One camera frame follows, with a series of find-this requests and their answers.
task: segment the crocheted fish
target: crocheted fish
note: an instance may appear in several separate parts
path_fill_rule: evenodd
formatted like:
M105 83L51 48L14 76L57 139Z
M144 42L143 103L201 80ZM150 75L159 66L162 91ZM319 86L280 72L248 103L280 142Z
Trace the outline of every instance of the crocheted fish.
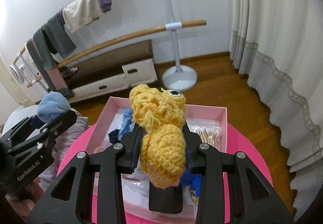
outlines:
M140 152L141 169L156 187L177 186L186 168L184 95L139 85L129 99L133 119L147 132Z

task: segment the white curtain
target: white curtain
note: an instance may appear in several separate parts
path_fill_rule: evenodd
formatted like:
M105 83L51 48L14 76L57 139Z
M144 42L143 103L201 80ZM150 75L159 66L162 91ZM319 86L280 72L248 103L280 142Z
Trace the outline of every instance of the white curtain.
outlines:
M230 57L290 150L296 221L323 184L323 0L233 0Z

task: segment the white round base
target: white round base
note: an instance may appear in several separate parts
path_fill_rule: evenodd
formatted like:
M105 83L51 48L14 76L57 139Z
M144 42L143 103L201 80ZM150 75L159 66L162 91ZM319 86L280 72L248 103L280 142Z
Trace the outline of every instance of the white round base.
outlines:
M181 65L181 71L176 71L176 66L173 66L163 73L163 83L167 89L183 92L191 89L197 81L197 74L194 69L188 66Z

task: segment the white towel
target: white towel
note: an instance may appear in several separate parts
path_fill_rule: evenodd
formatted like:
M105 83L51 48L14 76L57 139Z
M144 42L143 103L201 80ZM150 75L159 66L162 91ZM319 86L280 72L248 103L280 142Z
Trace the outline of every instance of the white towel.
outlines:
M76 0L62 9L66 27L71 33L103 15L98 0Z

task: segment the blue fabric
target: blue fabric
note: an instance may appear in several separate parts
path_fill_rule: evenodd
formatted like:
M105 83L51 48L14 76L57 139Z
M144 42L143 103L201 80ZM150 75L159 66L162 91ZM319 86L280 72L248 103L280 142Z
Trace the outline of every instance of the blue fabric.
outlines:
M197 197L200 196L201 189L201 174L191 174L189 169L186 169L183 175L180 177L180 184L183 186L192 186L195 189L195 194Z
M133 111L131 110L131 108L125 108L123 110L122 124L118 133L119 141L122 139L122 136L125 133L131 132L132 114L133 114Z
M62 94L50 92L41 100L37 110L37 116L44 123L49 123L70 109L71 107L68 101Z

